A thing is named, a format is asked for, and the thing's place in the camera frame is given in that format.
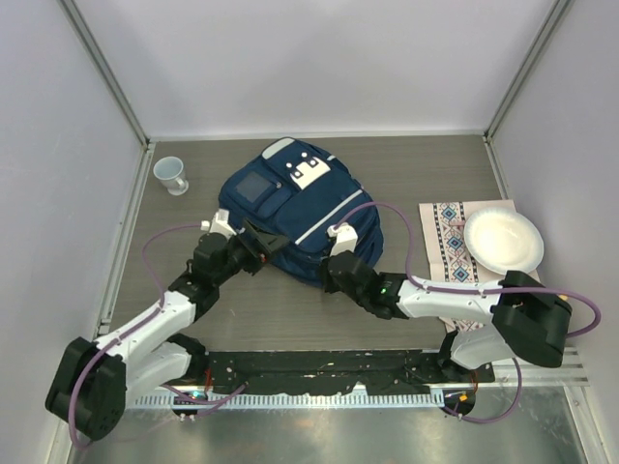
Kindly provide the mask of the navy blue student backpack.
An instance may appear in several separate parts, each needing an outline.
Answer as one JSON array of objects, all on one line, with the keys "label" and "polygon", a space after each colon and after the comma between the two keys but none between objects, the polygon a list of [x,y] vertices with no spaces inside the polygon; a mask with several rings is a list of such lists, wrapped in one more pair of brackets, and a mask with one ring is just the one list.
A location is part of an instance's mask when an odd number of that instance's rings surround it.
[{"label": "navy blue student backpack", "polygon": [[372,200],[334,155],[306,141],[284,137],[232,174],[221,187],[219,205],[239,229],[245,219],[289,239],[271,264],[320,288],[320,262],[333,242],[330,226]]}]

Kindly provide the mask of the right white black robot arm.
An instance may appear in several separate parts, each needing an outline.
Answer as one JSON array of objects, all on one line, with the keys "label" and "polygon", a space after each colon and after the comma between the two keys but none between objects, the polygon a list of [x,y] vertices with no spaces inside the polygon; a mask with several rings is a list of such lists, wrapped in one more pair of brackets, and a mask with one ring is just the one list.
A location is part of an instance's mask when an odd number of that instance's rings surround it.
[{"label": "right white black robot arm", "polygon": [[320,266],[327,292],[341,292],[380,319],[437,317],[480,327],[446,336],[436,367],[442,378],[461,380],[485,363],[519,358],[556,368],[563,361],[571,306],[529,275],[509,271],[483,283],[435,282],[378,273],[345,251]]}]

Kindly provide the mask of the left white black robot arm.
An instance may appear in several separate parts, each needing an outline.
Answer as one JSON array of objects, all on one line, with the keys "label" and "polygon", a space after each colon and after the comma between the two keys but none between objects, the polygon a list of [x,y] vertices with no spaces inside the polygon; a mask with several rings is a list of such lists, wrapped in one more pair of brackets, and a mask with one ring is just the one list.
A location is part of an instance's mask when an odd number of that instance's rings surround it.
[{"label": "left white black robot arm", "polygon": [[289,243],[248,220],[239,231],[202,227],[186,269],[153,305],[112,333],[78,337],[65,348],[44,406],[68,425],[76,448],[108,435],[128,402],[150,389],[174,379],[198,384],[206,350],[177,333],[214,306],[225,282],[241,271],[256,274]]}]

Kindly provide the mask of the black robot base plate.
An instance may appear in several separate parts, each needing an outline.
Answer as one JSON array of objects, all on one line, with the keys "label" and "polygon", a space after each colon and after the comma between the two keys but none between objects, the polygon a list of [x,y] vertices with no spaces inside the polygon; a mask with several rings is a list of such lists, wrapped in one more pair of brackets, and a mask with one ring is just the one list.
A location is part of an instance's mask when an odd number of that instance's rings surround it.
[{"label": "black robot base plate", "polygon": [[490,364],[474,372],[441,366],[438,355],[422,350],[212,352],[194,377],[167,382],[177,389],[210,386],[229,395],[345,395],[361,384],[370,395],[428,392],[435,384],[492,383]]}]

